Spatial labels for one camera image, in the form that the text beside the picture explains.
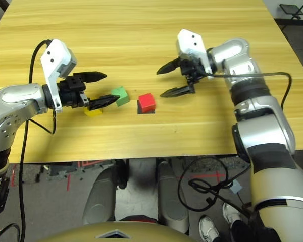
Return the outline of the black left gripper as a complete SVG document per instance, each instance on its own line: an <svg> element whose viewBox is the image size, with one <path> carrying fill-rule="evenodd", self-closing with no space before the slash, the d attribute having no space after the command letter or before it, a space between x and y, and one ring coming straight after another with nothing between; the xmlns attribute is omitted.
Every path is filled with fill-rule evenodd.
<svg viewBox="0 0 303 242"><path fill-rule="evenodd" d="M98 71L79 72L58 82L57 86L62 107L70 106L77 108L88 106L88 110L96 110L116 102L120 98L120 95L105 95L89 101L88 97L84 94L84 90L86 89L84 83L97 82L106 77L106 74Z"/></svg>

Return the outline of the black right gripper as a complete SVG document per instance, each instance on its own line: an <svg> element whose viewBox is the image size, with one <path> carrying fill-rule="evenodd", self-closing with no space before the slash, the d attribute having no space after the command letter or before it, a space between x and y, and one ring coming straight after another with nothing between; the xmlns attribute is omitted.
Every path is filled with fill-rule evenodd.
<svg viewBox="0 0 303 242"><path fill-rule="evenodd" d="M176 58L169 61L168 63L161 66L156 74L166 74L172 72L180 67L181 75L183 75L187 80L187 86L175 87L169 90L166 90L160 95L163 98L172 98L178 97L190 93L195 93L194 84L198 83L200 79L205 77L205 70L199 58L192 56L190 59L186 58Z"/></svg>

